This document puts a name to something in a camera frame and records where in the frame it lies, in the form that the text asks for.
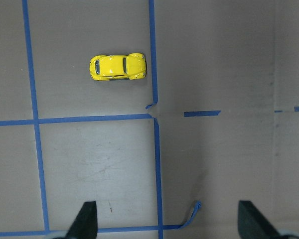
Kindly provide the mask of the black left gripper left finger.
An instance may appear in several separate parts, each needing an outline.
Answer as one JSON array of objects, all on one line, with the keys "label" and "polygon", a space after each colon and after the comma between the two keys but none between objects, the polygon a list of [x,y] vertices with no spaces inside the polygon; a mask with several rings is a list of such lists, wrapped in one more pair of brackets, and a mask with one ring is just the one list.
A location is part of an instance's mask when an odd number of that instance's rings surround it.
[{"label": "black left gripper left finger", "polygon": [[97,205],[85,202],[67,231],[67,239],[96,239],[98,233]]}]

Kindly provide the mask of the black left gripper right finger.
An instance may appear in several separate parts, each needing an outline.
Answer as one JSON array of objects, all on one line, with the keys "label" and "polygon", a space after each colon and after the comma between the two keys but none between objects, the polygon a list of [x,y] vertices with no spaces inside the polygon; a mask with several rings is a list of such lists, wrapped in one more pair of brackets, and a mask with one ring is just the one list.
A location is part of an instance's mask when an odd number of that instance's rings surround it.
[{"label": "black left gripper right finger", "polygon": [[238,233],[241,239],[289,239],[280,234],[257,207],[247,200],[238,203]]}]

